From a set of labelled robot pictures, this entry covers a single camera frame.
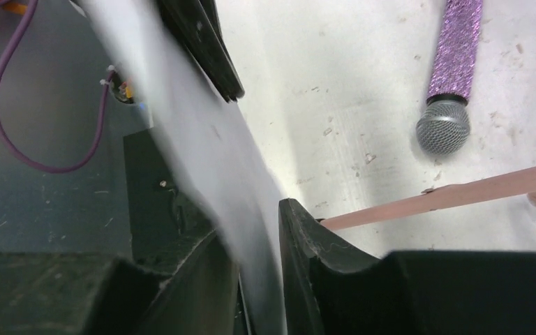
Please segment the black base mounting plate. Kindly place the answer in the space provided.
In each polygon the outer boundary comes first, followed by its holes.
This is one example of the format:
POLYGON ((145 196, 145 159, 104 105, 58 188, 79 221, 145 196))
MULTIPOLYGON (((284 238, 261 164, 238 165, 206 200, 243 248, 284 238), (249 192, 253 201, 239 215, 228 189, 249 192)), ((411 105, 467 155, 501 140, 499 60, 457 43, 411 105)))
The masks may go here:
POLYGON ((124 160, 133 259, 171 274, 214 229, 178 187, 150 131, 124 137, 124 160))

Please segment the purple glitter microphone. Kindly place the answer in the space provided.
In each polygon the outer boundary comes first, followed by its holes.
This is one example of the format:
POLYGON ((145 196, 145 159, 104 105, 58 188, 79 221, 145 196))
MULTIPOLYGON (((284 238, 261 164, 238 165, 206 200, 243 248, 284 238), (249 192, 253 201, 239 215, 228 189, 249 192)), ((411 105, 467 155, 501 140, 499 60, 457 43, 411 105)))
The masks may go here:
POLYGON ((429 82, 426 109, 416 125, 429 155, 457 152, 470 135, 470 100, 482 18, 482 1, 447 1, 429 82))

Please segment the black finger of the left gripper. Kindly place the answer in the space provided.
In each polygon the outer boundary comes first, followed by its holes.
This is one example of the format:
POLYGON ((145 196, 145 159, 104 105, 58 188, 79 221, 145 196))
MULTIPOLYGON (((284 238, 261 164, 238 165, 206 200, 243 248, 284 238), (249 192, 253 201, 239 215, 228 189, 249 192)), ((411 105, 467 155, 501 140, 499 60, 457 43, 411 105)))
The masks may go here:
POLYGON ((164 26, 189 51, 227 102, 245 94, 225 46, 214 0, 159 0, 164 26))

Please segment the pink perforated music stand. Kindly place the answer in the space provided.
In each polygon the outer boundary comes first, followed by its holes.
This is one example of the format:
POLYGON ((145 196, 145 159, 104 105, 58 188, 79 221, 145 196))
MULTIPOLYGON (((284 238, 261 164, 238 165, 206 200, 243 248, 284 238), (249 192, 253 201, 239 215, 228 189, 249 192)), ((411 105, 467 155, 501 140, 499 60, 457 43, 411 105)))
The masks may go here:
POLYGON ((411 198, 327 218, 321 224, 330 230, 340 230, 532 193, 536 193, 536 166, 466 184, 434 188, 411 198))

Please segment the white sheet music paper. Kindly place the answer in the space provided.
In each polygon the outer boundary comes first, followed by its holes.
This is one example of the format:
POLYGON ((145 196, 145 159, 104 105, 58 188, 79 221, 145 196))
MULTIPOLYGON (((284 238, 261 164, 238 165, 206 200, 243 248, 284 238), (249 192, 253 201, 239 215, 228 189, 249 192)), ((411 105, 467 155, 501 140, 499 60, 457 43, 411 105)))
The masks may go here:
POLYGON ((164 26, 157 1, 81 1, 100 41, 154 120, 182 192, 238 262, 257 334, 286 334, 278 237, 281 192, 237 101, 227 102, 164 26))

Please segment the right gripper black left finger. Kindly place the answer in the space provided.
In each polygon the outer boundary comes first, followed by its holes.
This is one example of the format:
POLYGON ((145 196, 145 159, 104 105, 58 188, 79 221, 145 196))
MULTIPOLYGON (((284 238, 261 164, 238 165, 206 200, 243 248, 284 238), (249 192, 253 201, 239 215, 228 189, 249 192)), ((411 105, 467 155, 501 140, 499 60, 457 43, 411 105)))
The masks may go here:
POLYGON ((213 231, 132 262, 0 253, 0 334, 232 334, 238 271, 213 231))

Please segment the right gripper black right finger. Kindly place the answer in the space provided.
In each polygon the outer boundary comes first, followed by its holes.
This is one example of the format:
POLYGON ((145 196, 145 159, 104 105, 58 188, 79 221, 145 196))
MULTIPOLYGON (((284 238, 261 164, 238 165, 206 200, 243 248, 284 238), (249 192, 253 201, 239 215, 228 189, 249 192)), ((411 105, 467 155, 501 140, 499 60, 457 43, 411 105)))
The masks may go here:
POLYGON ((290 334, 536 334, 536 253, 393 251, 378 259, 279 203, 290 334))

